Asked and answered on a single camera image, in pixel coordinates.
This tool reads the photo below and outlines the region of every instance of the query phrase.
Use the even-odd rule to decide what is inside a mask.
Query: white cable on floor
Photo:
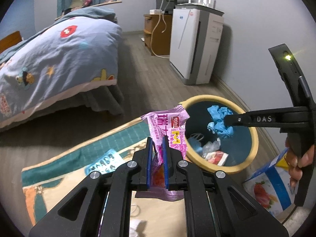
[[[162,9],[162,4],[163,4],[163,0],[161,1],[159,10]],[[158,23],[156,24],[156,26],[154,27],[154,29],[153,29],[153,31],[152,31],[152,33],[151,33],[150,48],[151,48],[152,53],[153,53],[155,56],[157,56],[157,57],[159,57],[159,58],[169,59],[170,57],[163,57],[163,56],[157,55],[157,54],[153,51],[153,48],[152,48],[153,34],[154,34],[155,29],[157,28],[157,26],[158,26],[159,23],[160,23],[160,19],[161,19],[161,14],[159,14]]]
[[[132,205],[131,205],[131,208],[134,207],[134,206],[135,206],[135,209],[134,209],[133,211],[131,210],[131,213],[130,213],[130,214],[131,214],[131,217],[135,217],[135,216],[138,216],[138,215],[140,214],[140,207],[139,207],[139,205],[137,205],[137,204],[132,204]],[[132,215],[137,209],[138,209],[138,213],[137,213],[136,215]]]

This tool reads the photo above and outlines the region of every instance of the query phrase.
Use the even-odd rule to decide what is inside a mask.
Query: white cable
[[[163,15],[165,14],[165,11],[166,11],[166,9],[167,9],[169,3],[170,3],[170,0],[168,0],[168,3],[167,3],[167,5],[165,6],[165,9],[163,10],[163,13],[162,13],[162,21],[165,23],[165,29],[162,31],[162,33],[167,30],[167,23],[165,22],[165,19],[163,18]]]
[[[161,4],[160,4],[160,8],[159,8],[159,10],[161,10],[161,8],[162,8],[162,3],[163,3],[163,0],[161,0]],[[157,57],[159,57],[159,58],[170,59],[170,57],[163,57],[163,56],[159,56],[159,55],[155,54],[155,52],[153,51],[153,47],[152,47],[153,35],[154,35],[154,31],[155,31],[155,29],[157,28],[157,26],[158,26],[158,25],[159,25],[159,23],[160,23],[160,19],[161,19],[161,14],[159,14],[158,23],[156,24],[156,26],[154,27],[154,29],[153,29],[153,31],[152,31],[152,33],[151,33],[151,39],[150,39],[150,49],[151,49],[152,53],[153,53],[155,56],[157,56]]]
[[[135,206],[135,209],[134,209],[133,211],[131,210],[130,215],[131,215],[131,217],[136,217],[136,216],[138,216],[138,215],[140,214],[140,207],[139,207],[139,205],[137,205],[137,204],[132,204],[132,205],[131,205],[131,208],[132,208],[133,206]],[[132,215],[137,209],[138,209],[138,213],[137,213],[136,215]]]

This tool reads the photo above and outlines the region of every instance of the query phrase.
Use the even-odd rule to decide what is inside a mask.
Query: snack wrapper
[[[147,192],[137,192],[136,198],[159,198],[174,201],[183,198],[182,191],[168,191],[165,189],[163,169],[162,138],[167,135],[170,148],[181,151],[185,159],[187,146],[184,139],[185,122],[189,114],[182,105],[167,111],[154,111],[141,116],[149,126],[151,138],[154,143],[155,155],[152,161],[151,188]]]
[[[226,162],[228,157],[227,153],[224,153],[222,151],[214,151],[210,152],[206,155],[205,159],[212,164],[222,166]]]
[[[283,163],[285,149],[273,161],[258,169],[244,183],[244,189],[274,217],[294,202],[288,168]]]

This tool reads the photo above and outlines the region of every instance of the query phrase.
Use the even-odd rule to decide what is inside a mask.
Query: wooden floor
[[[140,37],[124,36],[119,51],[118,84],[125,96],[123,116],[110,117],[78,107],[0,133],[0,201],[25,236],[31,223],[22,193],[22,168],[52,158],[149,111],[173,108],[199,94],[223,96],[211,83],[185,86],[171,70],[169,60],[150,56]],[[268,161],[267,154],[258,153],[259,164]]]

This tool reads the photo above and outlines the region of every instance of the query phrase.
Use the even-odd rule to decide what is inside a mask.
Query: red strawberry
[[[165,176],[164,176],[163,166],[161,166],[154,174],[153,185],[165,187]]]
[[[253,192],[255,193],[256,201],[266,209],[271,208],[270,206],[270,197],[269,194],[265,191],[262,186],[262,183],[256,183],[253,188]]]

